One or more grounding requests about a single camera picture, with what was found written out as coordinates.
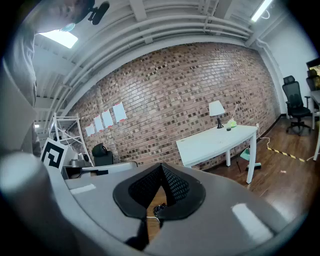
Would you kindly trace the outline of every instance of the white desk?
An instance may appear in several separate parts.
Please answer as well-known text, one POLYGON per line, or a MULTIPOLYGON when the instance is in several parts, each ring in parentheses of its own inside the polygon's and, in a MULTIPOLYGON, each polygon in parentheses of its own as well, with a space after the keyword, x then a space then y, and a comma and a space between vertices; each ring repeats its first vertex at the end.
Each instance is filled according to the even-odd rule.
MULTIPOLYGON (((320 107, 320 90, 314 90, 310 92, 310 97, 314 100, 314 102, 320 107)), ((315 118, 317 114, 312 113, 312 129, 315 129, 315 118)), ((320 129, 318 134, 318 142, 316 143, 316 148, 313 156, 313 160, 316 161, 318 154, 319 154, 319 148, 320 148, 320 129)))
POLYGON ((227 129, 216 127, 176 141, 184 166, 191 167, 226 153, 226 165, 230 166, 230 149, 250 139, 250 163, 246 182, 251 183, 256 163, 256 126, 238 125, 227 129))

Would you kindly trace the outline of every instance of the face mask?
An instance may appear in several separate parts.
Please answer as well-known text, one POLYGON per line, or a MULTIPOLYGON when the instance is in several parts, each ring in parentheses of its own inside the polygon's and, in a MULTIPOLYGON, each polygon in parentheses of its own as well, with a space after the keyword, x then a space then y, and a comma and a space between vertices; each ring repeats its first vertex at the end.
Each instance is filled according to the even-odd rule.
POLYGON ((61 31, 70 32, 71 30, 74 29, 75 26, 76 26, 76 24, 70 23, 70 24, 66 25, 64 28, 62 28, 61 31))

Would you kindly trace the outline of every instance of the brick wall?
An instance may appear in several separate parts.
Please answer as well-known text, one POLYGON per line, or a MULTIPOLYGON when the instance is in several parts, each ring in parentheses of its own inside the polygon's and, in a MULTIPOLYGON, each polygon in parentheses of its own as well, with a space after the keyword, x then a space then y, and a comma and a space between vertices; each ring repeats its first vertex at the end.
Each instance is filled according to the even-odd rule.
MULTIPOLYGON (((222 123, 238 103, 237 123, 258 122, 262 133, 280 115, 274 84, 259 53, 226 43, 178 45, 139 57, 100 80, 69 115, 79 113, 89 152, 102 142, 115 163, 182 165, 176 140, 214 127, 217 119, 209 116, 208 105, 216 100, 226 112, 222 123), (110 109, 116 123, 112 106, 118 102, 123 102, 128 118, 87 137, 85 127, 104 110, 110 109)), ((207 169, 224 160, 220 155, 195 168, 207 169)))

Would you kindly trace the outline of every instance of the table lamp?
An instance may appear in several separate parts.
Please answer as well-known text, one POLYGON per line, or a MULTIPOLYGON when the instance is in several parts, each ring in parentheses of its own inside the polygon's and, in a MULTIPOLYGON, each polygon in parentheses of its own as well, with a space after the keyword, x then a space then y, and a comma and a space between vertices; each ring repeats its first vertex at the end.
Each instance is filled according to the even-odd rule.
MULTIPOLYGON (((220 100, 213 101, 209 103, 209 115, 211 117, 222 115, 225 113, 224 107, 221 105, 220 100)), ((217 129, 223 128, 224 126, 221 124, 220 118, 217 117, 218 127, 217 129)))

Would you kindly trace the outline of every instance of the ceiling light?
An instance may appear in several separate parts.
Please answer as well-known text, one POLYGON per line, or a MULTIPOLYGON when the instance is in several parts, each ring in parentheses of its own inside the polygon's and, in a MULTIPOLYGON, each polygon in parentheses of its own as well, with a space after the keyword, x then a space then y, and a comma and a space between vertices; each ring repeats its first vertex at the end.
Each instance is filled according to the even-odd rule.
POLYGON ((255 12, 255 14, 252 16, 251 20, 256 22, 261 14, 264 13, 264 11, 268 8, 272 0, 264 0, 259 9, 255 12))
POLYGON ((62 44, 65 47, 71 48, 74 46, 78 38, 71 34, 70 32, 54 30, 46 33, 40 33, 40 35, 50 38, 53 41, 56 41, 59 44, 62 44))

